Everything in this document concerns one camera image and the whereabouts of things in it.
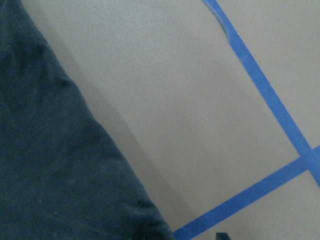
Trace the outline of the black printed t-shirt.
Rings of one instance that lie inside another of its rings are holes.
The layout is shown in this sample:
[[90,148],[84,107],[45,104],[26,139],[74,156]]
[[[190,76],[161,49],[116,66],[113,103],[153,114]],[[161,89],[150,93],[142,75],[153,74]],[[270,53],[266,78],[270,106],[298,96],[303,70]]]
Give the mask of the black printed t-shirt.
[[0,237],[174,237],[19,0],[0,3]]

